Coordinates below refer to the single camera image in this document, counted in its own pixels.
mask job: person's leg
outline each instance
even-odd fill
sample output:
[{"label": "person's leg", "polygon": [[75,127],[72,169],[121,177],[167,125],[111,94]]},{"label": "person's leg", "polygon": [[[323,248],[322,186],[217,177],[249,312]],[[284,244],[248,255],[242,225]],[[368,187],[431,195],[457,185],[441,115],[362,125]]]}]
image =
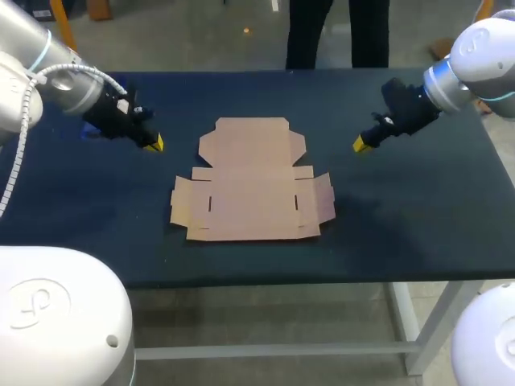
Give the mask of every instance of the person's leg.
[{"label": "person's leg", "polygon": [[290,0],[286,69],[313,69],[325,18],[333,0]]},{"label": "person's leg", "polygon": [[389,0],[348,0],[351,16],[352,66],[387,68]]}]

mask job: cardboard flap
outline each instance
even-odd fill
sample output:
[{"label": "cardboard flap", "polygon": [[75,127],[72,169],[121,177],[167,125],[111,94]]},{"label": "cardboard flap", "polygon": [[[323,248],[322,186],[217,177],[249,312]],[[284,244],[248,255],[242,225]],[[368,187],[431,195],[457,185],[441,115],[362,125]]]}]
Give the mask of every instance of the cardboard flap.
[{"label": "cardboard flap", "polygon": [[215,132],[207,133],[200,137],[199,142],[199,156],[202,157],[209,165],[215,166],[215,154],[216,154],[216,137]]},{"label": "cardboard flap", "polygon": [[295,166],[293,168],[295,179],[312,179],[315,177],[313,166]]},{"label": "cardboard flap", "polygon": [[190,221],[190,194],[192,192],[192,182],[175,177],[175,187],[171,192],[171,218],[173,224],[187,227]]},{"label": "cardboard flap", "polygon": [[331,186],[329,173],[320,175],[315,180],[316,211],[319,217],[319,224],[336,218],[335,213],[335,191]]},{"label": "cardboard flap", "polygon": [[192,168],[192,179],[197,181],[212,181],[213,169],[209,167],[194,167]]},{"label": "cardboard flap", "polygon": [[290,131],[291,165],[294,165],[306,153],[306,140],[299,133]]}]

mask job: white robotic arm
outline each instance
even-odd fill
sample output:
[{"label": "white robotic arm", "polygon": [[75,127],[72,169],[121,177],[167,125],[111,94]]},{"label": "white robotic arm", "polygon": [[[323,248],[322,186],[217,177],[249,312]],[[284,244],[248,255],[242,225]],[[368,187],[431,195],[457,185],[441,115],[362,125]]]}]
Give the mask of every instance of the white robotic arm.
[{"label": "white robotic arm", "polygon": [[494,113],[515,119],[515,10],[503,10],[473,23],[455,41],[450,55],[424,72],[423,84],[405,86],[392,79],[382,86],[389,112],[361,132],[354,150],[378,147],[386,138],[412,135],[456,113],[476,98]]}]

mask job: floor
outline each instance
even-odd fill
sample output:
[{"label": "floor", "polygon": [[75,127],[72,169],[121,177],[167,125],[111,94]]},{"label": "floor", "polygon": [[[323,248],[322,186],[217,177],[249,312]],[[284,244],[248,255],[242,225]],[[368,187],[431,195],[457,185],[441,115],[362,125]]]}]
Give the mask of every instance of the floor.
[{"label": "floor", "polygon": [[[117,0],[115,19],[72,21],[79,52],[104,71],[237,71],[282,68],[287,1]],[[391,0],[391,66],[426,67],[428,43],[459,34],[479,1]],[[345,0],[336,0],[319,47],[319,68],[350,65]],[[484,120],[515,178],[515,130]],[[489,282],[485,288],[496,282]],[[416,283],[422,325],[445,283]],[[395,339],[382,284],[183,289],[130,294],[139,347]],[[449,344],[425,376],[406,377],[396,355],[208,359],[138,364],[137,385],[454,386]]]}]

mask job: table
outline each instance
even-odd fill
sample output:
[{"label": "table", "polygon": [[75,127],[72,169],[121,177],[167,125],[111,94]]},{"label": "table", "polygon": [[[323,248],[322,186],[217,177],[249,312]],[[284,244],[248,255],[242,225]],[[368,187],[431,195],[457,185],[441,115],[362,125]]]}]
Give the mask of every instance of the table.
[{"label": "table", "polygon": [[[421,374],[483,280],[515,276],[515,194],[472,108],[412,138],[354,154],[352,142],[382,111],[392,76],[421,71],[126,74],[156,109],[165,153],[124,140],[80,137],[82,123],[48,107],[26,158],[0,244],[78,249],[128,288],[385,281],[405,342],[142,349],[139,359],[405,352]],[[336,220],[316,240],[205,244],[170,225],[175,176],[204,166],[199,137],[218,117],[286,117],[306,137],[301,164],[331,174]],[[6,180],[14,146],[0,153]],[[421,333],[405,281],[452,281]]]}]

